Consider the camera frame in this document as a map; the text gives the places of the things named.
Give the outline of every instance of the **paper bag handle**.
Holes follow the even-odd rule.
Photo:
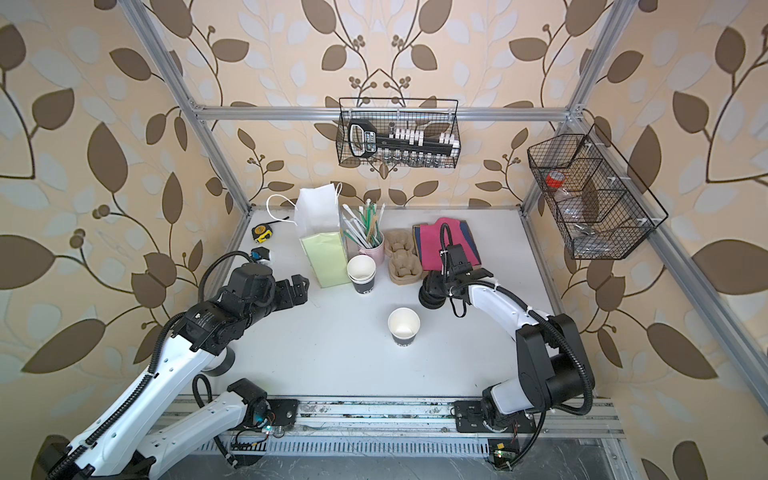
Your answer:
[[[288,203],[289,203],[289,204],[291,204],[291,205],[293,205],[293,208],[296,208],[296,204],[295,204],[294,202],[290,201],[290,199],[289,199],[288,197],[286,197],[285,195],[280,195],[280,194],[273,194],[273,195],[270,195],[270,196],[269,196],[269,197],[266,199],[266,212],[267,212],[267,214],[268,214],[270,217],[272,217],[272,218],[273,218],[273,220],[277,220],[277,221],[279,221],[279,222],[289,222],[289,223],[293,223],[294,225],[296,225],[296,222],[294,222],[293,220],[284,220],[284,219],[282,219],[282,218],[277,218],[277,217],[275,217],[274,215],[272,215],[272,212],[270,212],[270,200],[272,200],[272,197],[282,197],[282,198],[284,198],[284,199],[288,200]]]

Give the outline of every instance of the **wallpaper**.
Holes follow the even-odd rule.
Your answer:
[[[522,204],[531,184],[525,149],[551,136],[547,122],[459,124],[457,168],[339,165],[336,124],[308,121],[219,121],[214,128],[247,198],[263,206],[272,194],[298,198],[301,187],[341,182],[342,200],[390,207],[490,207]],[[212,177],[209,194],[220,195]],[[279,197],[270,206],[285,202]]]
[[[4,478],[143,368],[240,216],[114,2],[0,2]]]
[[[633,16],[586,112],[651,185],[672,231],[763,351],[767,39],[765,2],[659,2]]]
[[[607,0],[145,0],[199,104],[564,107]]]
[[[586,110],[763,349],[766,20],[765,2],[639,2]],[[768,419],[653,248],[574,261],[543,203],[531,218],[638,468],[763,478]]]

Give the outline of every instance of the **tape measure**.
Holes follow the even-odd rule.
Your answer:
[[[275,220],[272,222],[267,223],[259,223],[254,228],[251,229],[251,234],[253,235],[253,239],[258,243],[264,243],[270,238],[272,238],[273,231],[272,227],[270,226],[272,223],[277,223],[280,220]]]

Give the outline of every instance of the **black paper cup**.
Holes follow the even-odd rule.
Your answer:
[[[419,332],[422,325],[419,315],[405,307],[390,313],[386,323],[392,334],[392,339],[400,346],[408,346],[413,343],[413,339],[416,338],[416,333]]]
[[[376,279],[376,262],[367,255],[358,255],[346,264],[346,273],[357,293],[368,293]]]

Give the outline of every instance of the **wire basket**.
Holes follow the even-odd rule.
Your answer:
[[[528,163],[574,260],[621,260],[669,214],[627,162],[617,174],[601,153],[604,135],[562,134],[531,146]],[[630,192],[633,184],[655,200],[647,211]]]
[[[340,98],[339,165],[455,168],[462,149],[457,109],[458,100],[449,99]]]

